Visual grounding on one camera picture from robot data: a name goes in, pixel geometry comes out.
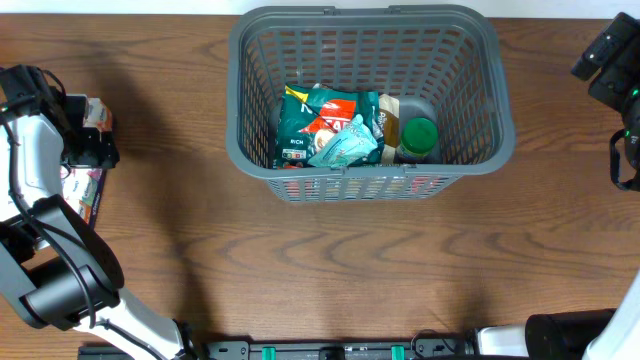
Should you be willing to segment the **tissue pack multipack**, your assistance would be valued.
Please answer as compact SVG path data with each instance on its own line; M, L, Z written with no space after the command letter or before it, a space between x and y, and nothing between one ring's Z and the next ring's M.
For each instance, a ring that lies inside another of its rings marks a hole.
M87 99L85 112L81 116L81 120L84 129L97 131L99 144L105 144L107 136L112 134L112 113L99 98ZM62 166L60 175L65 201L90 228L94 229L107 170Z

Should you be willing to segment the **green coffee bag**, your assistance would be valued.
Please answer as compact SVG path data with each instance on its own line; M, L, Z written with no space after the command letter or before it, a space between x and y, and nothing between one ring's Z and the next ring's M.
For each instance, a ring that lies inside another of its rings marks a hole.
M351 120L361 114L378 148L349 166L381 162L384 136L379 117L377 92L342 92L317 84L312 88L287 85L282 96L277 126L273 167L313 167L308 161Z

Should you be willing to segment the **mint green wipes packet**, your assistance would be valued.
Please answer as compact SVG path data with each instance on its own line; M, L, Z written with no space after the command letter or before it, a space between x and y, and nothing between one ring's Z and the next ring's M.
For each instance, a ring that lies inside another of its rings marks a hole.
M335 134L308 164L313 167L346 167L367 157L378 148L372 132L364 124L361 114L357 114L349 124Z

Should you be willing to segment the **dried mushroom bag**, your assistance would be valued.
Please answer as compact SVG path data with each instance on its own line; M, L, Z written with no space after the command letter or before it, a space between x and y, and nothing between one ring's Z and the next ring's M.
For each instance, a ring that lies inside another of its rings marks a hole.
M384 149L381 156L383 165L390 165L394 162L396 148L399 144L399 115L399 100L387 94L380 95L378 123L384 136Z

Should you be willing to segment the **green lid jar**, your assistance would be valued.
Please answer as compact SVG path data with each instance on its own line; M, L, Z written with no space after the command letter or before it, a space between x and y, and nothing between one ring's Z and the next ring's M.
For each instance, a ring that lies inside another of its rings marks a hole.
M437 125L430 119L415 117L404 126L396 147L396 155L403 163L422 163L439 141Z

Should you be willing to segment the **orange pasta package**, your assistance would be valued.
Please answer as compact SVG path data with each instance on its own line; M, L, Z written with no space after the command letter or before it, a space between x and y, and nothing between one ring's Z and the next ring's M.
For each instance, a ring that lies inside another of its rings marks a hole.
M268 184L286 201L337 202L427 198L451 181L450 177L420 174L416 165L370 165L333 169L328 177L269 180Z

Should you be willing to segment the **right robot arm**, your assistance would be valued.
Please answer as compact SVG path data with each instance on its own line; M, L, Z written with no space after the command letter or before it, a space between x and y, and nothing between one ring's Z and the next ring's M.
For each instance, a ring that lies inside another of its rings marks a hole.
M518 145L479 208L478 255L497 269L482 283L490 324L613 307L591 358L639 355L639 197L612 186L608 139L619 117L570 68L597 20L502 20Z

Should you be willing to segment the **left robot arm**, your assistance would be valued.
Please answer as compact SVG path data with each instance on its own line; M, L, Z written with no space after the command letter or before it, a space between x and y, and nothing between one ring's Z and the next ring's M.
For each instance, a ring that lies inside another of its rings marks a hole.
M125 286L110 247L63 197L63 169L119 161L109 109L50 71L1 71L1 294L29 326L90 333L133 359L197 359L184 325Z

